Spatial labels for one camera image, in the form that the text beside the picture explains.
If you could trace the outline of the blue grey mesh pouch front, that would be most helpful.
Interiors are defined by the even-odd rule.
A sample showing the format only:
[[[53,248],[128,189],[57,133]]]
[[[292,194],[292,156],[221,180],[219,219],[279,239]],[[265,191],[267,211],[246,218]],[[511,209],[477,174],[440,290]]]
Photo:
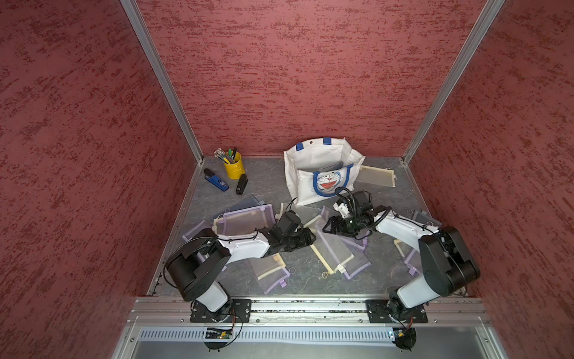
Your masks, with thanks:
[[[248,208],[252,208],[252,207],[256,207],[256,206],[260,206],[260,205],[261,205],[261,202],[253,194],[249,194],[248,196],[241,199],[238,203],[235,203],[233,205],[228,206],[224,210],[224,213],[235,212],[235,211],[239,211],[242,209],[248,209]]]

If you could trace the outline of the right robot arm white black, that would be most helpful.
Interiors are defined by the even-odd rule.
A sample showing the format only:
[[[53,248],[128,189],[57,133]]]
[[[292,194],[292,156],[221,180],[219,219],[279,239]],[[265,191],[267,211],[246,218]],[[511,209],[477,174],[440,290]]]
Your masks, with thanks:
[[[439,297],[448,297],[478,280],[481,271],[463,236],[454,227],[436,227],[397,214],[390,206],[374,206],[368,191],[338,187],[331,217],[324,233],[355,239],[362,232],[382,233],[409,245],[420,255],[422,273],[390,293],[387,313],[405,322],[415,309]]]

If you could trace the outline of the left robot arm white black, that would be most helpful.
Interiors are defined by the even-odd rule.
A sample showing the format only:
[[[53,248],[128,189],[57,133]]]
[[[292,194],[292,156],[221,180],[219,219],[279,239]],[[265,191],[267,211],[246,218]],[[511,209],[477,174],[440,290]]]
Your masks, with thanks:
[[[202,304],[212,321],[220,323],[233,311],[233,300],[217,281],[224,266],[290,253],[311,246],[315,240],[312,230],[304,227],[290,210],[272,227],[257,228],[247,235],[227,236],[201,230],[168,257],[164,272],[184,301]]]

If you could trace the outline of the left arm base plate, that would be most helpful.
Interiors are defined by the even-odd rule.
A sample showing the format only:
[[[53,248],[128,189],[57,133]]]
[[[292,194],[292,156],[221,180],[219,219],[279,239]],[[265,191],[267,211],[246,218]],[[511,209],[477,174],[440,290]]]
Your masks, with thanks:
[[[206,305],[199,301],[191,302],[191,323],[232,324],[248,323],[251,316],[253,301],[250,299],[230,299],[219,310],[209,311]]]

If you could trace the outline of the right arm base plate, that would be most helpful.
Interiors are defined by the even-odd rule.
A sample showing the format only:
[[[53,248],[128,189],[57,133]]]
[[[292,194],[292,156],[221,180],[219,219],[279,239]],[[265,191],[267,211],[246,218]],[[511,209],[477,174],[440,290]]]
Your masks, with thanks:
[[[415,308],[405,308],[398,299],[366,300],[366,312],[372,324],[409,325],[426,324],[428,317],[422,305]]]

